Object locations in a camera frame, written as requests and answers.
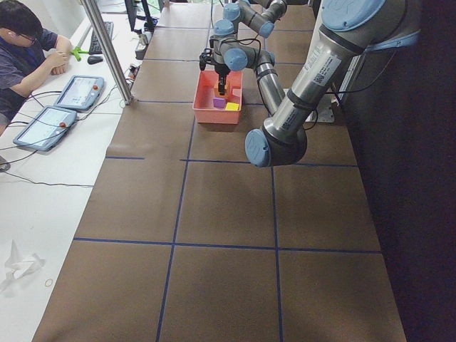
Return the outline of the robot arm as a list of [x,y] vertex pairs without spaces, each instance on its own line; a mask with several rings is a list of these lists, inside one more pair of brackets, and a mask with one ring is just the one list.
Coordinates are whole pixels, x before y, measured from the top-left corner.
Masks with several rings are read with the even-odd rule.
[[254,71],[263,102],[271,113],[259,129],[250,131],[245,153],[257,167],[290,165],[306,152],[304,122],[355,56],[369,51],[414,44],[420,32],[421,1],[322,1],[318,42],[288,90],[274,69],[273,55],[244,45],[237,37],[244,24],[267,38],[287,10],[286,1],[260,1],[258,13],[248,1],[226,4],[223,18],[210,38],[212,54],[201,58],[219,74],[223,88],[231,71]]
[[236,1],[224,6],[223,19],[230,21],[237,33],[240,24],[244,24],[257,35],[268,38],[275,27],[275,22],[284,16],[288,4],[283,0],[258,1],[264,9],[259,13],[252,8],[250,1]]

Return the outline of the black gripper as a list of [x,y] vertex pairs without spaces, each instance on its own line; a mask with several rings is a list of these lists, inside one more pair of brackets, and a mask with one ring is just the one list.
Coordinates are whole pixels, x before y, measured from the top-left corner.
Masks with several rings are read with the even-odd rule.
[[224,95],[228,89],[227,76],[231,72],[228,66],[225,64],[217,64],[214,66],[214,70],[219,75],[217,81],[217,92],[220,95]]

